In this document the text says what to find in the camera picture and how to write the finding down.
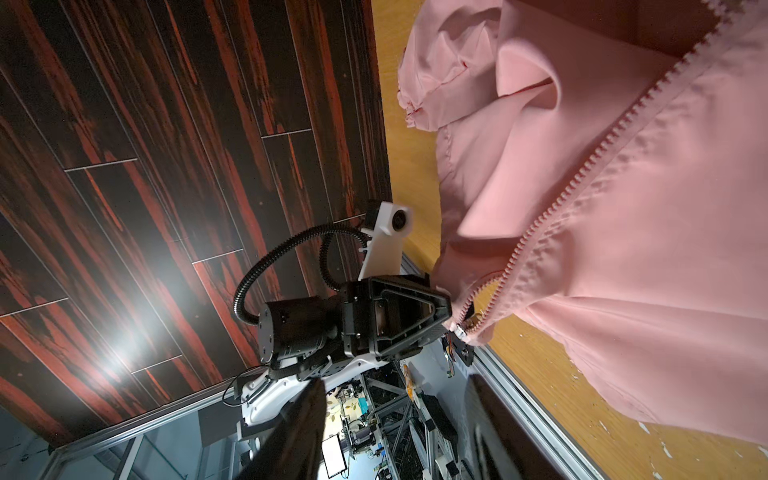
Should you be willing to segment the pink zip jacket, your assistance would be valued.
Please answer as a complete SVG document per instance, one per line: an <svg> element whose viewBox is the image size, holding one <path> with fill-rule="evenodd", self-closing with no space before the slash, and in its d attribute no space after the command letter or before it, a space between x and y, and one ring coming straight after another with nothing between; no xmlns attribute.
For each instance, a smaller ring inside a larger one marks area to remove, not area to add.
<svg viewBox="0 0 768 480"><path fill-rule="evenodd" d="M765 2L427 1L398 84L449 330L517 316L620 413L766 442Z"/></svg>

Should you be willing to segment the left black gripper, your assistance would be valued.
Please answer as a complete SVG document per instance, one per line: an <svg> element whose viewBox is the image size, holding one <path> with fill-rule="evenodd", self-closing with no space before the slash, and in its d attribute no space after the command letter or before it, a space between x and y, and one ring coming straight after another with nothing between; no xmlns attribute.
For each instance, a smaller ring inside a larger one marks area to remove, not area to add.
<svg viewBox="0 0 768 480"><path fill-rule="evenodd" d="M348 282L336 295L268 302L259 314L257 352L281 369L341 369L370 354L389 362L419 353L451 318L448 295L414 275Z"/></svg>

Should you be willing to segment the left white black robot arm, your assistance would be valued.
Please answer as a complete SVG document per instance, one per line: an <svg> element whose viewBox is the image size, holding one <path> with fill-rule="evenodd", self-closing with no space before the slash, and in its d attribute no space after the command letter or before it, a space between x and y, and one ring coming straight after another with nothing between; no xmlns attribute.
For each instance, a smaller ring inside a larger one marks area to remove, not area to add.
<svg viewBox="0 0 768 480"><path fill-rule="evenodd" d="M328 298L268 302L257 314L246 312L266 371L241 390L245 425L275 419L313 379L333 390L419 353L445 334L451 315L449 297L414 275L370 277Z"/></svg>

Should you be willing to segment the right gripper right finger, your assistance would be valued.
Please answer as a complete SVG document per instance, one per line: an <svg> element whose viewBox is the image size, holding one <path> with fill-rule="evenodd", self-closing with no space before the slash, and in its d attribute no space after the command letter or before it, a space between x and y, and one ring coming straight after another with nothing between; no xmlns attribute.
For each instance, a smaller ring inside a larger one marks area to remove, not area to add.
<svg viewBox="0 0 768 480"><path fill-rule="evenodd" d="M469 376L465 405L477 479L565 479L481 375Z"/></svg>

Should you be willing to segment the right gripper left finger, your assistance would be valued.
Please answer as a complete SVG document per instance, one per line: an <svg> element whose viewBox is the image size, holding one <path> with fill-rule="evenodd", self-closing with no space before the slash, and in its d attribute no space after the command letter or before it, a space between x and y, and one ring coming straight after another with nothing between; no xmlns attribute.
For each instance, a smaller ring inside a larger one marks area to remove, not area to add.
<svg viewBox="0 0 768 480"><path fill-rule="evenodd" d="M311 380L237 479L316 479L325 429L326 392Z"/></svg>

